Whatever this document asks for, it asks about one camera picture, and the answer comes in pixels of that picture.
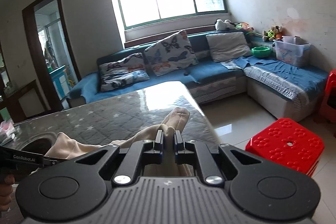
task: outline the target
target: sofa backrest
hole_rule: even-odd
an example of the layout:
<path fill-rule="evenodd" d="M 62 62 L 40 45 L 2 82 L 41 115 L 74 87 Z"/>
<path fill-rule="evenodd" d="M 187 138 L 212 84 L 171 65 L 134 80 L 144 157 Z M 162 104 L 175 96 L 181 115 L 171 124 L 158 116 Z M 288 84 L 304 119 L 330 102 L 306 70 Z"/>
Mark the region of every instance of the sofa backrest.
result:
<path fill-rule="evenodd" d="M 206 38 L 207 34 L 214 34 L 214 33 L 227 33 L 227 32 L 244 32 L 246 41 L 250 43 L 250 38 L 247 35 L 247 31 L 245 30 L 230 30 L 230 31 L 213 31 L 213 32 L 202 32 L 202 33 L 197 33 L 197 34 L 191 34 L 188 35 L 188 38 L 190 40 L 190 44 L 197 56 L 198 59 L 206 58 L 210 56 L 210 49 L 209 49 L 209 44 Z M 125 50 L 122 50 L 120 52 L 116 52 L 110 55 L 106 55 L 103 57 L 100 57 L 97 59 L 97 65 L 109 63 L 109 62 L 115 62 L 118 60 L 121 60 L 130 54 L 136 53 L 136 52 L 144 52 L 144 50 L 149 47 L 150 45 L 153 45 L 155 42 L 140 45 L 140 46 L 135 46 L 131 48 L 127 48 Z"/>

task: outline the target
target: doorway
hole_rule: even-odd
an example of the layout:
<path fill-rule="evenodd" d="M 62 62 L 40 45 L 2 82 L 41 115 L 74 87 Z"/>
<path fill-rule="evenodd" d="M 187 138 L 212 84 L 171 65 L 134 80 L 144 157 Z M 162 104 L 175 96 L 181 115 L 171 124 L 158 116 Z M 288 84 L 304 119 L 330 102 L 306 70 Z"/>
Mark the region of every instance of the doorway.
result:
<path fill-rule="evenodd" d="M 80 75 L 61 0 L 36 0 L 22 11 L 27 42 L 41 87 L 53 112 L 68 108 L 66 96 Z"/>

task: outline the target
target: finger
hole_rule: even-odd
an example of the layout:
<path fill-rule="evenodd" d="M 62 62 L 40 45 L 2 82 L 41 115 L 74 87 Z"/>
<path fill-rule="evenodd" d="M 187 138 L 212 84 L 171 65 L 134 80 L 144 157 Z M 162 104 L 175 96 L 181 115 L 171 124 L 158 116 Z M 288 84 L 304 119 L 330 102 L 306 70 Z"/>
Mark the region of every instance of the finger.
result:
<path fill-rule="evenodd" d="M 0 205 L 7 205 L 10 204 L 12 201 L 10 196 L 0 196 Z"/>
<path fill-rule="evenodd" d="M 9 204 L 7 205 L 0 205 L 0 212 L 6 212 L 9 209 Z"/>
<path fill-rule="evenodd" d="M 5 178 L 5 183 L 7 183 L 7 184 L 9 184 L 9 185 L 14 184 L 14 183 L 15 183 L 14 175 L 13 175 L 13 174 L 8 175 L 8 176 Z"/>
<path fill-rule="evenodd" d="M 8 196 L 13 192 L 13 187 L 11 185 L 1 183 L 0 184 L 0 196 Z"/>

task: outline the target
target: white stuffed toy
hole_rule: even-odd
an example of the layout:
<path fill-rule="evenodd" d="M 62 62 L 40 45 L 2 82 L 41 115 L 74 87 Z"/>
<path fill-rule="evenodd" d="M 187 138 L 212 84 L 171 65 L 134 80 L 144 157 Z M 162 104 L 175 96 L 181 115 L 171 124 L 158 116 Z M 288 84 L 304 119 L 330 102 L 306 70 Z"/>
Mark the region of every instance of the white stuffed toy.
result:
<path fill-rule="evenodd" d="M 221 20 L 221 19 L 217 19 L 216 23 L 215 23 L 215 28 L 216 31 L 227 31 L 227 30 L 235 30 L 236 27 L 231 24 L 230 20 Z"/>

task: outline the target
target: red stool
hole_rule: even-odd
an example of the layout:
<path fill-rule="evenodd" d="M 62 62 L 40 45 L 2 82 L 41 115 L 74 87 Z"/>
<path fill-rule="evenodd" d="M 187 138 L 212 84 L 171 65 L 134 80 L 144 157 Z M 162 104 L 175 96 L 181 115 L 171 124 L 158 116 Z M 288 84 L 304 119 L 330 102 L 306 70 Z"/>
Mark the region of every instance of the red stool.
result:
<path fill-rule="evenodd" d="M 319 114 L 331 122 L 336 122 L 336 69 L 329 74 Z"/>
<path fill-rule="evenodd" d="M 312 176 L 324 145 L 320 137 L 288 118 L 281 118 L 251 138 L 245 150 Z"/>

